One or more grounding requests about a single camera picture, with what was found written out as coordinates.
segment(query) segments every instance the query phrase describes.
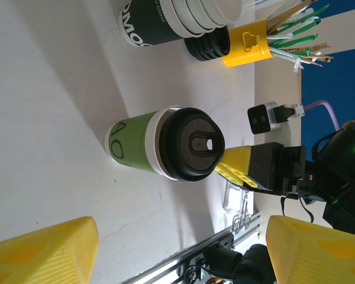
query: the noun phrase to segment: yellow container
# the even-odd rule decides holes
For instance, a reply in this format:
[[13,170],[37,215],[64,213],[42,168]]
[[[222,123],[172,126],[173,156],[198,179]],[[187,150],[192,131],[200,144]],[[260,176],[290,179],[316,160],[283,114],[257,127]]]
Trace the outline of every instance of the yellow container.
[[266,242],[278,284],[355,284],[355,235],[271,216]]
[[230,30],[230,53],[222,58],[227,67],[272,58],[267,42],[267,20]]

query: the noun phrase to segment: black cup lid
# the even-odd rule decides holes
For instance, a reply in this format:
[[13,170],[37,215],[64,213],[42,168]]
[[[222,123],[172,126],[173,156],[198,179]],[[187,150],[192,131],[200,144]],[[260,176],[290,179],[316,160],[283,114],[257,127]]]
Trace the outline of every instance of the black cup lid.
[[197,60],[199,61],[207,61],[208,59],[202,57],[202,55],[200,54],[198,48],[197,48],[197,45],[195,43],[195,39],[194,38],[185,38],[184,39],[184,43],[185,43],[185,46],[187,47],[188,49],[188,52],[194,57],[196,58]]
[[183,108],[162,126],[159,147],[162,162],[174,178],[197,182],[209,176],[220,162],[225,140],[209,115],[196,108]]
[[230,52],[230,35],[225,26],[216,28],[213,32],[207,34],[209,45],[220,56],[226,56]]
[[200,52],[201,56],[207,60],[212,60],[215,59],[211,57],[208,53],[208,51],[202,46],[202,43],[200,41],[200,38],[195,38],[195,44],[197,46],[197,50]]
[[202,37],[198,38],[198,41],[201,42],[203,48],[208,52],[208,54],[213,58],[220,58],[221,56],[211,47],[209,44],[208,34],[204,34]]

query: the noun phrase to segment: stacked paper cup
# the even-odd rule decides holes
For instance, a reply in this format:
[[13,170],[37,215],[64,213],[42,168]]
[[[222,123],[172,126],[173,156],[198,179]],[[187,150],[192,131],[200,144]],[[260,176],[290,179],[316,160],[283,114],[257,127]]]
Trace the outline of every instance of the stacked paper cup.
[[241,0],[131,0],[118,25],[136,47],[201,37],[238,19]]

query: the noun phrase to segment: lid sip hole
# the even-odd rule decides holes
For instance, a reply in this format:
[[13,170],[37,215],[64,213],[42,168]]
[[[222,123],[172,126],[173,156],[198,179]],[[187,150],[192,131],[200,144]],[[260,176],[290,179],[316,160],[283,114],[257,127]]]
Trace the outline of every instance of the lid sip hole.
[[208,150],[213,150],[213,141],[211,139],[208,139],[206,141],[206,146],[207,146]]

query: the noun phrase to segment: yellow plastic block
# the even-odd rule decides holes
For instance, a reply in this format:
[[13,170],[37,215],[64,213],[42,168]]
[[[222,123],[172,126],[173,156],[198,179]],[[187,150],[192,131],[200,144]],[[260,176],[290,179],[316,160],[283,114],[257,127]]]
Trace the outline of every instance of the yellow plastic block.
[[256,188],[257,184],[247,177],[250,159],[250,146],[226,149],[215,171],[236,185],[243,185],[245,182]]
[[0,242],[0,284],[89,283],[98,249],[92,217]]
[[228,67],[273,57],[267,42],[267,20],[230,30],[230,52],[222,58]]
[[355,284],[355,235],[272,216],[266,241],[278,284]]

